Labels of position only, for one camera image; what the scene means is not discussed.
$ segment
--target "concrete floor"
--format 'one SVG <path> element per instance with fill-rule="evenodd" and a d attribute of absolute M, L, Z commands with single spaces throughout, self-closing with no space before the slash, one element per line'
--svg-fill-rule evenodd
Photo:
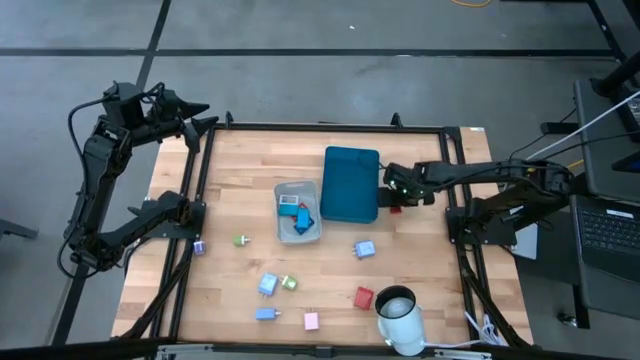
<path fill-rule="evenodd" d="M 0 0 L 0 48 L 146 48 L 159 0 Z M 620 1 L 601 1 L 625 51 L 638 30 Z M 502 3 L 483 9 L 446 0 L 173 0 L 159 48 L 606 48 L 586 5 Z M 81 171 L 67 112 L 112 80 L 135 82 L 141 57 L 0 56 L 0 218 L 40 229 L 37 240 L 0 244 L 0 348 L 48 343 L 69 282 L 55 255 Z M 187 100 L 230 110 L 237 121 L 485 127 L 494 159 L 538 136 L 538 125 L 573 108 L 574 80 L 607 73 L 611 61 L 409 57 L 166 57 L 147 85 L 163 81 Z M 101 108 L 76 115 L 81 142 Z M 104 229 L 129 219 L 146 194 L 156 145 L 135 151 Z M 565 164 L 578 152 L 558 160 Z M 91 278 L 70 342 L 106 340 L 123 274 Z M 555 320 L 570 309 L 568 286 L 522 276 L 535 342 L 544 348 L 633 358 L 640 322 L 591 312 L 592 329 Z M 218 355 L 241 358 L 243 355 Z"/>

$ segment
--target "laptop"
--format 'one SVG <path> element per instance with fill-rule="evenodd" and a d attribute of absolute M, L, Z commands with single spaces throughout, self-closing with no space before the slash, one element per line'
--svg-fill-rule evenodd
<path fill-rule="evenodd" d="M 640 207 L 574 195 L 584 304 L 640 319 Z"/>

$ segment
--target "wooden table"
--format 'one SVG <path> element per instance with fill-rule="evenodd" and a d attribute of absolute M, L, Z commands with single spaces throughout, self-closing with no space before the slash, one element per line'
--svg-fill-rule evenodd
<path fill-rule="evenodd" d="M 490 161 L 484 130 L 461 130 L 467 162 Z M 379 292 L 393 284 L 416 294 L 430 342 L 469 340 L 455 249 L 444 221 L 446 192 L 436 194 L 432 206 L 405 208 L 401 214 L 380 209 L 369 225 L 323 221 L 323 236 L 312 245 L 278 242 L 274 186 L 312 179 L 320 191 L 329 145 L 375 149 L 382 163 L 409 167 L 441 160 L 438 137 L 429 134 L 217 130 L 204 196 L 202 237 L 207 250 L 191 265 L 180 340 L 383 345 L 375 310 L 355 308 L 353 300 L 358 286 Z M 455 154 L 452 144 L 450 153 Z M 186 156 L 181 139 L 162 144 L 149 196 L 179 189 Z M 199 169 L 200 160 L 194 169 Z M 192 196 L 197 173 L 191 181 Z M 497 187 L 473 185 L 472 192 L 486 197 Z M 232 237 L 241 234 L 252 242 L 234 247 Z M 358 261 L 351 249 L 365 239 L 375 242 L 377 254 Z M 167 240 L 153 240 L 132 257 L 113 335 L 128 330 L 156 295 L 166 249 Z M 520 336 L 531 341 L 513 258 L 497 246 L 483 250 L 492 298 Z M 299 287 L 293 292 L 279 288 L 273 297 L 262 298 L 257 290 L 265 272 L 292 275 Z M 172 305 L 169 298 L 162 334 L 168 333 Z M 275 307 L 282 315 L 276 321 L 258 322 L 254 314 L 259 307 Z M 303 314 L 310 309 L 319 313 L 320 329 L 305 332 Z M 479 301 L 476 309 L 481 309 Z"/>

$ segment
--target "pink cube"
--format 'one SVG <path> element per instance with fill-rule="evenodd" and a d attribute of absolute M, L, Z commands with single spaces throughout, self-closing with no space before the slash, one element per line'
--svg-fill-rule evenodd
<path fill-rule="evenodd" d="M 306 313 L 304 314 L 304 329 L 305 330 L 318 330 L 318 313 Z"/>

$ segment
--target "blue lid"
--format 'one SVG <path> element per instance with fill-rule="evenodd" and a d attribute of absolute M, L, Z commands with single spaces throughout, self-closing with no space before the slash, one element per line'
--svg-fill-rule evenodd
<path fill-rule="evenodd" d="M 380 154 L 329 146 L 324 153 L 320 214 L 326 220 L 371 223 L 378 217 Z"/>

